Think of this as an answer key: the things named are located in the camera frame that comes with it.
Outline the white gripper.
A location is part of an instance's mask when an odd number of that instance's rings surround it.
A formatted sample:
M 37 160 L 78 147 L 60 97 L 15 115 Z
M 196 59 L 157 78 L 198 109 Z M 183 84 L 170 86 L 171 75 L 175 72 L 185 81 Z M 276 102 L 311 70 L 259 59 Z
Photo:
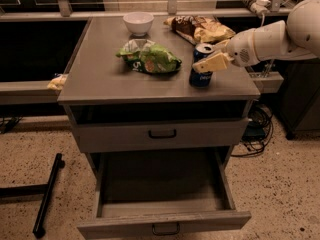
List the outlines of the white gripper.
M 254 29 L 249 29 L 237 33 L 234 37 L 220 41 L 214 45 L 215 50 L 226 52 L 215 52 L 208 57 L 195 62 L 192 68 L 197 73 L 216 72 L 225 70 L 232 62 L 240 67 L 252 66 L 258 63 L 258 58 L 254 49 Z

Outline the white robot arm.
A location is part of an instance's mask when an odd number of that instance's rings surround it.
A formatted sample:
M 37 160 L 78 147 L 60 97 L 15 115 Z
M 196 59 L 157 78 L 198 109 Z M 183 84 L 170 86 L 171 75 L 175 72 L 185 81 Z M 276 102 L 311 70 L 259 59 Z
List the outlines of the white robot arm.
M 239 32 L 213 47 L 213 53 L 195 62 L 197 73 L 247 67 L 267 60 L 308 60 L 320 57 L 320 0 L 303 0 L 287 20 Z

